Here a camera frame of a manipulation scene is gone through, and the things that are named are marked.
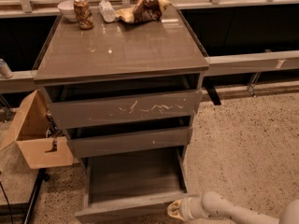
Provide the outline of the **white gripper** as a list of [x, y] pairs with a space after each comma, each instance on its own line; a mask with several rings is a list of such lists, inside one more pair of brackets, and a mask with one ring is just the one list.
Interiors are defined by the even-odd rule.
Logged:
[[170, 203], [167, 207], [167, 214], [170, 217], [184, 219], [185, 221], [206, 217], [201, 196], [185, 197], [182, 200], [179, 199]]

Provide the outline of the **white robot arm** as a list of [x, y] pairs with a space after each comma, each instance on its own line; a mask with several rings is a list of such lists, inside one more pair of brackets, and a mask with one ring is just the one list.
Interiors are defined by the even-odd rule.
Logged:
[[182, 221], [230, 219], [235, 224], [299, 224], [299, 200], [289, 203], [279, 218], [235, 205], [214, 191], [178, 199], [167, 207], [170, 217]]

